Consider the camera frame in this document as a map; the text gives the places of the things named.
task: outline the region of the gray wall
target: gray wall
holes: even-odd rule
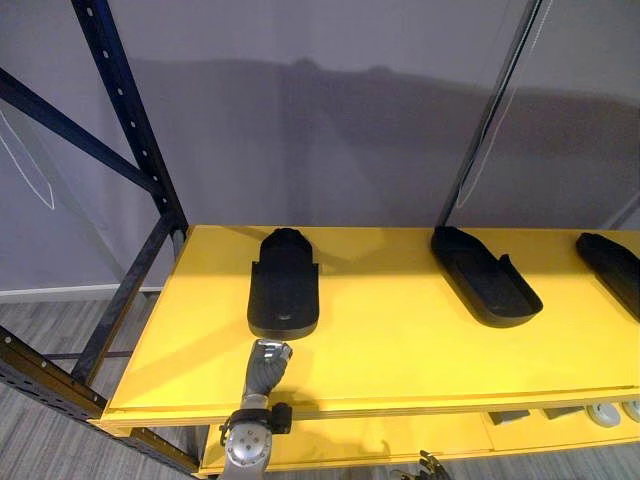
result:
[[[437,219],[525,6],[110,4],[190,223],[416,226]],[[597,227],[627,204],[639,23],[638,2],[556,0],[454,223]],[[131,157],[68,2],[3,2],[0,65]],[[44,206],[0,148],[0,290],[114,282],[151,201],[0,106],[60,197]]]

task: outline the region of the gray floor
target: gray floor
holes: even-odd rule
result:
[[[113,350],[135,344],[155,298],[138,299]],[[0,325],[40,352],[78,352],[105,301],[0,305]],[[94,387],[109,396],[126,359],[105,360]],[[73,361],[57,361],[69,370]],[[165,438],[197,451],[206,430],[161,429]],[[446,462],[455,480],[609,480],[640,479],[640,444]],[[401,466],[414,471],[414,465]],[[188,478],[110,441],[0,385],[0,480],[95,479],[169,480]],[[282,480],[383,480],[383,467],[277,473]]]

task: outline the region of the black connector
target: black connector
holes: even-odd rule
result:
[[[318,264],[309,241],[295,229],[278,228],[253,262],[247,318],[254,335],[294,340],[316,328],[320,313]]]
[[[475,318],[491,327],[520,325],[542,310],[542,301],[511,264],[455,227],[436,227],[431,249],[445,278]]]

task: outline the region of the robotic arm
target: robotic arm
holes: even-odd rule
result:
[[[271,436],[289,433],[291,407],[279,403],[270,411],[267,405],[292,353],[289,345],[276,340],[253,344],[240,410],[220,427],[226,455],[221,480],[261,480],[271,457]]]

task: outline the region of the cable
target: cable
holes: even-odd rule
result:
[[[549,10],[551,10],[551,6],[553,5],[554,0],[551,0],[549,2],[549,4],[547,5],[547,8],[544,12],[544,15],[542,16],[542,20],[540,21],[540,25],[538,26],[538,30],[536,32],[536,36],[533,39],[533,42],[531,43],[531,48],[529,49],[529,53],[527,53],[527,58],[525,58],[524,63],[522,64],[522,69],[520,70],[519,74],[518,74],[518,80],[520,80],[522,78],[522,76],[524,75],[524,73],[527,70],[527,65],[529,63],[529,59],[531,58],[532,54],[533,54],[533,50],[536,47],[536,44],[538,43],[538,38],[540,38],[540,32],[542,32],[542,27],[544,26],[545,22],[547,21],[547,16],[549,15]],[[473,191],[476,188],[476,185],[478,184],[478,180],[480,180],[480,176],[482,175],[482,171],[484,170],[484,167],[487,163],[487,158],[489,157],[489,154],[491,153],[491,151],[493,150],[493,145],[496,141],[496,137],[498,135],[498,132],[500,131],[500,128],[502,127],[502,122],[504,121],[505,117],[507,116],[507,113],[509,112],[509,109],[511,108],[511,102],[513,101],[513,98],[516,95],[516,92],[518,91],[518,88],[520,88],[519,85],[516,85],[513,90],[511,91],[511,95],[509,95],[509,100],[507,101],[507,105],[504,108],[504,111],[502,112],[502,115],[500,115],[500,118],[498,119],[498,123],[496,124],[496,128],[493,131],[493,134],[491,135],[491,140],[489,141],[489,145],[487,147],[487,150],[485,152],[485,154],[482,157],[482,160],[480,162],[480,167],[478,169],[478,173],[476,174],[476,176],[473,178],[473,181],[471,183],[471,186],[469,187],[469,190],[467,192],[467,194],[462,198],[462,200],[460,200],[460,196],[462,194],[462,188],[464,187],[464,184],[467,181],[467,178],[465,176],[464,180],[462,181],[462,183],[460,184],[460,186],[458,187],[458,195],[456,196],[456,208],[460,209],[464,206],[464,204],[466,203],[466,201],[469,199],[469,197],[471,196],[471,194],[473,193]],[[482,134],[482,140],[481,142],[484,140],[484,137],[486,135],[486,131],[488,130],[488,125],[486,126],[487,128],[484,130],[483,134]]]
[[[18,148],[20,148],[22,150],[22,154],[24,156],[26,156],[29,160],[31,160],[31,163],[33,164],[33,166],[35,167],[35,169],[38,171],[38,173],[40,174],[40,176],[42,176],[42,178],[44,179],[45,182],[47,182],[47,187],[49,187],[49,197],[51,199],[51,201],[47,201],[46,198],[44,198],[40,192],[38,191],[38,189],[33,185],[33,183],[31,183],[31,181],[29,180],[29,177],[24,173],[24,170],[22,169],[22,167],[20,166],[20,162],[18,161],[18,159],[16,158],[16,155],[14,154],[14,152],[11,150],[11,147],[9,147],[9,144],[7,143],[7,139],[4,138],[4,136],[2,135],[2,131],[0,131],[0,142],[2,142],[2,145],[4,145],[4,148],[7,150],[7,152],[9,153],[9,156],[11,157],[11,160],[13,160],[14,165],[16,166],[16,168],[18,169],[18,171],[20,172],[20,175],[22,175],[22,178],[24,179],[25,182],[27,182],[27,185],[29,185],[29,188],[31,188],[31,191],[33,193],[35,193],[38,198],[40,200],[42,200],[42,203],[44,203],[47,207],[49,207],[50,210],[55,210],[56,209],[56,205],[55,205],[55,201],[53,198],[53,188],[51,188],[51,183],[49,182],[49,180],[47,180],[47,177],[44,175],[44,173],[42,173],[42,170],[40,170],[40,167],[38,167],[38,164],[36,163],[36,161],[33,159],[33,157],[31,156],[31,154],[29,153],[29,150],[27,150],[27,147],[25,147],[24,143],[22,143],[22,140],[20,139],[20,137],[18,136],[18,134],[15,132],[15,130],[11,127],[11,124],[8,122],[7,118],[4,116],[4,113],[2,112],[2,110],[0,110],[0,117],[2,118],[2,122],[4,123],[4,126],[9,130],[10,134],[13,135],[13,137],[15,138],[15,140],[18,142]]]

